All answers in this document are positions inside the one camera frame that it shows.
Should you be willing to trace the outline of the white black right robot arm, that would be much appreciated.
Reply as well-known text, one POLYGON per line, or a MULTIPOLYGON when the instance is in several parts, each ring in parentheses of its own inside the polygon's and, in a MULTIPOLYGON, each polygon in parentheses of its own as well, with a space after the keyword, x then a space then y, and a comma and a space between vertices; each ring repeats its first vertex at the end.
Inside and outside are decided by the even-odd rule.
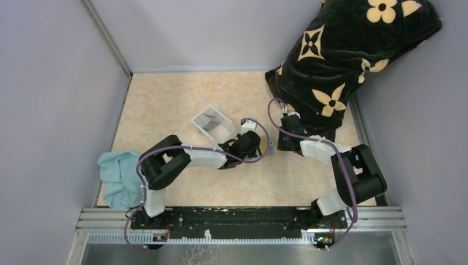
POLYGON ((387 191, 386 180, 367 145, 337 145, 318 135, 307 135, 297 114, 281 119, 278 150, 291 151, 332 168, 336 188, 311 204, 311 221, 326 227, 333 214, 387 191))

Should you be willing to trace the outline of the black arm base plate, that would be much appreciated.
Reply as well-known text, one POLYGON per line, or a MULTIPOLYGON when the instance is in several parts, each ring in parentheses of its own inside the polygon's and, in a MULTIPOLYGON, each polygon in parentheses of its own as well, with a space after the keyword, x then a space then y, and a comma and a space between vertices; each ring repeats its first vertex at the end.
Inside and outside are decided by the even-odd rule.
POLYGON ((348 227, 343 210, 326 218, 316 219, 309 207, 214 207, 168 206, 164 212, 149 217, 139 210, 131 218, 130 227, 137 229, 171 230, 195 225, 279 225, 298 229, 345 229, 348 227))

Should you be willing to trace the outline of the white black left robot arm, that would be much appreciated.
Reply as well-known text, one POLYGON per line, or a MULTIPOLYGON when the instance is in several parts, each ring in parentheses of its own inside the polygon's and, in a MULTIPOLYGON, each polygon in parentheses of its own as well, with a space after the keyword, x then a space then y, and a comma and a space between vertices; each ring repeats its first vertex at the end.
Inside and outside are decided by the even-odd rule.
POLYGON ((143 220, 153 229, 165 220, 165 189, 186 169, 206 167, 232 169, 255 162, 262 155, 260 136, 254 131, 213 147, 183 144, 169 135, 140 156, 136 172, 143 181, 143 220))

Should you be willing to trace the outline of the white plastic card box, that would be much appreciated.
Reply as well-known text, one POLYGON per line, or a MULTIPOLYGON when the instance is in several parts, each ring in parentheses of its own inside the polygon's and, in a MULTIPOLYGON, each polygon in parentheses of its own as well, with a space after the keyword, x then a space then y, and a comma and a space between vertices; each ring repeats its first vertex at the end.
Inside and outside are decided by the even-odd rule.
POLYGON ((190 121, 214 145, 234 139, 238 134, 233 121, 213 105, 206 106, 190 121))

